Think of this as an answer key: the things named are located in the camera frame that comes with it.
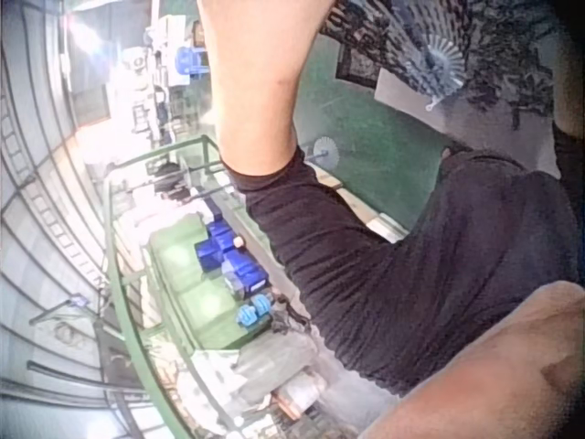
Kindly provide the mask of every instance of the light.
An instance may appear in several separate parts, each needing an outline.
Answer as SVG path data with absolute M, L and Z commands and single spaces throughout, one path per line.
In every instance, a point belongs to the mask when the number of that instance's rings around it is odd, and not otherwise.
M 101 39 L 95 30 L 76 21 L 69 21 L 69 30 L 73 35 L 75 44 L 85 53 L 92 55 L 100 50 Z

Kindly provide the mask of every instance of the sleeve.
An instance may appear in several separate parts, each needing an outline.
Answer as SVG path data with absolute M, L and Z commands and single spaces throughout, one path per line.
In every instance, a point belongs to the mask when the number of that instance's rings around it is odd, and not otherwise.
M 368 229 L 303 159 L 297 149 L 288 166 L 273 175 L 230 175 L 300 289 L 327 347 L 346 367 L 367 376 L 364 372 L 377 366 L 372 359 L 360 362 L 364 350 L 376 352 L 377 340 L 388 338 L 388 324 L 396 322 L 388 300 L 388 265 L 397 244 Z M 385 349 L 380 358 L 388 362 L 388 354 Z
M 577 217 L 580 230 L 583 227 L 583 139 L 572 137 L 562 132 L 553 124 L 553 138 L 557 166 L 560 171 L 560 183 L 567 191 L 570 204 Z

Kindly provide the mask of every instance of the forearm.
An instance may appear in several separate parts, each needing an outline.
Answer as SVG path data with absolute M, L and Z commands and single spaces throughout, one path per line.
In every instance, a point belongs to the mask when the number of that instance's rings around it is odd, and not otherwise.
M 263 83 L 213 79 L 222 159 L 241 174 L 272 174 L 291 160 L 296 146 L 293 110 L 297 80 Z
M 251 176 L 293 157 L 301 71 L 334 0 L 198 0 L 223 160 Z

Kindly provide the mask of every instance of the metal beam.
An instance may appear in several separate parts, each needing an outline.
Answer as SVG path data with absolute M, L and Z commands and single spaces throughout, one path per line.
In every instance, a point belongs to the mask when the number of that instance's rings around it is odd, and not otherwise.
M 71 384 L 75 384 L 81 387 L 89 387 L 92 389 L 105 389 L 107 391 L 122 391 L 127 393 L 148 394 L 148 392 L 145 389 L 141 389 L 139 387 L 121 386 L 117 384 L 111 384 L 109 382 L 89 380 L 87 378 L 78 377 L 66 372 L 62 372 L 60 370 L 50 368 L 49 366 L 45 366 L 33 360 L 27 361 L 27 370 L 41 373 L 43 375 L 55 378 L 57 380 L 64 380 L 70 382 Z
M 54 351 L 52 349 L 46 348 L 44 346 L 41 346 L 38 343 L 35 343 L 30 338 L 26 338 L 22 334 L 17 333 L 14 329 L 12 329 L 11 327 L 6 326 L 4 323 L 0 323 L 0 328 L 2 328 L 4 331 L 6 331 L 11 336 L 16 337 L 19 340 L 24 341 L 25 343 L 27 343 L 28 345 L 32 346 L 33 348 L 37 348 L 39 350 L 42 350 L 44 352 L 47 352 L 50 355 L 54 355 L 55 357 L 58 357 L 60 359 L 65 359 L 66 361 L 70 361 L 71 363 L 75 363 L 75 364 L 77 364 L 79 366 L 82 366 L 84 368 L 87 368 L 87 369 L 100 370 L 100 368 L 97 367 L 97 366 L 92 366 L 91 364 L 84 363 L 83 361 L 79 361 L 78 359 L 72 359 L 71 357 L 68 357 L 67 355 L 59 354 L 58 352 L 56 352 L 56 351 Z

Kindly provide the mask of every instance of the blue container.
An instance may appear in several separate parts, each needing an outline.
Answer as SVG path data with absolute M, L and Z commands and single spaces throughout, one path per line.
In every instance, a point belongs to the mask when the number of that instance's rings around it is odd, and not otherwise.
M 244 297 L 246 298 L 258 292 L 268 284 L 268 274 L 260 266 L 257 270 L 253 270 L 238 277 L 243 285 Z
M 217 244 L 212 240 L 195 244 L 195 254 L 204 273 L 212 272 L 221 267 L 223 255 Z
M 222 233 L 227 233 L 231 231 L 231 227 L 225 220 L 211 222 L 207 225 L 207 235 L 209 238 L 214 238 Z
M 236 233 L 230 230 L 214 236 L 212 240 L 218 246 L 219 251 L 225 253 L 236 248 L 234 246 L 234 238 L 236 238 Z
M 225 253 L 224 257 L 238 277 L 260 268 L 260 266 L 246 252 L 230 250 Z
M 204 48 L 179 48 L 175 56 L 175 68 L 179 75 L 197 75 L 201 78 L 209 73 Z

